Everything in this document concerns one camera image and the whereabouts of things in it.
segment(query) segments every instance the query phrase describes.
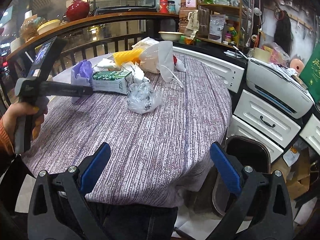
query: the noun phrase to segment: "silver screw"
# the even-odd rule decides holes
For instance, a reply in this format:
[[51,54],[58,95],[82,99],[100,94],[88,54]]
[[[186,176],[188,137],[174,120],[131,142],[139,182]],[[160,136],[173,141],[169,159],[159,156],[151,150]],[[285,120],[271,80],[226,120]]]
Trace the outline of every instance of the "silver screw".
[[68,168],[68,171],[70,172],[70,173],[73,173],[73,172],[75,172],[77,170],[77,167],[76,166],[70,166],[69,168]]
[[275,175],[278,176],[278,177],[281,177],[282,173],[281,173],[281,171],[275,170]]
[[47,172],[45,170],[39,172],[39,176],[43,177]]
[[252,171],[253,171],[253,168],[252,168],[251,166],[245,166],[245,167],[244,167],[244,170],[245,170],[246,172],[252,172]]

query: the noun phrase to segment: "drawer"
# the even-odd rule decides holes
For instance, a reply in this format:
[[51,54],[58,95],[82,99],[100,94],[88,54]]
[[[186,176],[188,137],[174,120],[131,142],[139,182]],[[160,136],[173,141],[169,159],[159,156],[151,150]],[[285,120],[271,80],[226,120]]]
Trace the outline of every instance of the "drawer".
[[211,57],[206,54],[202,54],[189,49],[173,47],[174,52],[185,54],[187,56],[193,57],[200,62],[206,64],[208,67],[212,68],[215,73],[217,73],[223,80],[225,86],[233,91],[238,92],[239,86],[244,73],[244,68],[237,65],[218,59],[216,57]]
[[242,91],[234,115],[251,124],[283,148],[287,147],[301,128],[285,114],[246,90]]
[[228,137],[232,135],[245,136],[262,143],[270,153],[271,162],[273,162],[283,153],[283,149],[281,149],[278,145],[234,115],[231,118],[231,124],[227,133]]
[[320,121],[314,114],[302,129],[300,136],[320,155]]

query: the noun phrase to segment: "purple plastic bag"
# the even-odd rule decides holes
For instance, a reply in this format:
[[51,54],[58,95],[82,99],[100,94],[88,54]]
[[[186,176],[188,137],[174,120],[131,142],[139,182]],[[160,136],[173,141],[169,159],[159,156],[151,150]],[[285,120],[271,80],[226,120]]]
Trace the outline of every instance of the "purple plastic bag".
[[[76,64],[72,70],[71,70],[71,84],[72,85],[79,85],[79,86],[91,86],[91,78],[93,74],[92,64],[90,61],[87,61],[86,59],[80,61],[78,64]],[[80,98],[71,98],[71,102],[74,104],[76,102],[83,101],[88,96],[84,96]]]

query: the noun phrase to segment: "hand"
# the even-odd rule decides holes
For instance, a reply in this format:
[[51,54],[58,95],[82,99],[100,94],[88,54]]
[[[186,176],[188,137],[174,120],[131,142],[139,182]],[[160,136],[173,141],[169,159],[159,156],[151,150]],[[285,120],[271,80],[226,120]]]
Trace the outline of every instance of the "hand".
[[[32,106],[28,103],[15,103],[9,106],[8,110],[2,117],[2,123],[4,130],[8,134],[12,145],[14,144],[14,131],[16,129],[17,118],[24,115],[32,115],[38,113],[39,108]],[[44,122],[44,114],[39,116],[35,121],[35,127],[32,130],[32,139],[36,139],[39,136],[41,124]]]

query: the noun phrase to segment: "green bag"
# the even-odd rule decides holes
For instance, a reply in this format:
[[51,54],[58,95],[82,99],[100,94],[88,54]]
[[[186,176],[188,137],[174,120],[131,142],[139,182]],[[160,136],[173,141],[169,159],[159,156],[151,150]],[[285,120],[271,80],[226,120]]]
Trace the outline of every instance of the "green bag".
[[315,103],[320,101],[320,42],[301,72],[299,78],[308,86],[308,91]]

